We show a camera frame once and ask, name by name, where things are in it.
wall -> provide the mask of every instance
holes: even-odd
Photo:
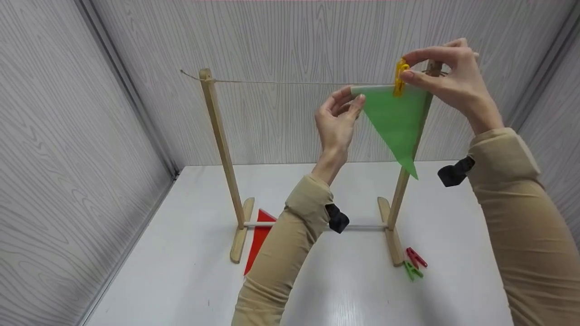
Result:
[[[218,164],[197,75],[275,82],[391,83],[405,52],[467,37],[504,114],[526,87],[573,0],[96,1],[152,119],[184,165]],[[313,111],[338,86],[218,84],[235,164],[314,162]],[[419,160],[465,155],[470,128],[434,101]],[[370,122],[351,161],[392,160]]]
[[[74,325],[169,183],[74,2],[0,1],[0,325]]]
[[[525,121],[520,134],[542,169],[546,191],[580,248],[580,37]]]

black wrist strap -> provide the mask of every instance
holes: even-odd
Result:
[[[459,160],[455,165],[447,165],[442,167],[437,175],[445,187],[458,186],[465,180],[472,167],[475,165],[475,160],[471,156],[467,156]]]
[[[350,223],[349,217],[344,213],[341,213],[340,209],[338,209],[335,204],[325,205],[324,208],[326,208],[328,216],[330,217],[328,227],[330,227],[334,232],[342,233],[342,231],[345,230],[345,227]]]

beige long sleeve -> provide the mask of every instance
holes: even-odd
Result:
[[[326,183],[307,175],[286,200],[264,240],[235,305],[233,326],[280,324],[288,296],[310,249],[329,221]]]
[[[483,209],[514,323],[580,325],[580,256],[538,182],[524,142],[509,128],[472,141],[468,173]],[[328,186],[305,176],[266,238],[240,290],[232,325],[280,323],[308,252],[324,231]]]
[[[580,256],[510,128],[478,135],[467,174],[490,233],[515,325],[580,325]]]

yellow clothespin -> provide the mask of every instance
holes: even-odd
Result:
[[[395,70],[395,90],[393,91],[394,97],[401,97],[403,96],[403,89],[405,89],[405,82],[401,80],[399,74],[402,71],[409,69],[409,65],[405,61],[405,59],[401,58],[399,62],[397,62],[397,69]]]

clothespin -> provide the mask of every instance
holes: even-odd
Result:
[[[423,267],[427,267],[427,263],[423,260],[423,258],[421,258],[421,256],[419,256],[418,253],[416,253],[413,248],[409,247],[406,250],[407,252],[407,256],[409,256],[409,259],[411,260],[411,262],[413,263],[413,266],[415,266],[415,268],[419,268],[419,264],[423,265]]]
[[[403,261],[403,264],[405,265],[405,269],[407,270],[407,274],[409,275],[411,281],[415,280],[415,275],[417,275],[420,278],[423,278],[423,273],[421,273],[420,270],[416,269],[415,266],[413,266],[413,264],[410,261],[405,260]]]
[[[409,69],[409,65],[407,64],[405,59],[401,58],[401,60],[399,60],[397,62],[397,69],[395,70],[395,90],[393,91],[394,97],[403,96],[403,90],[405,89],[405,82],[403,82],[401,80],[399,75],[401,74],[401,72],[403,72],[407,69]]]

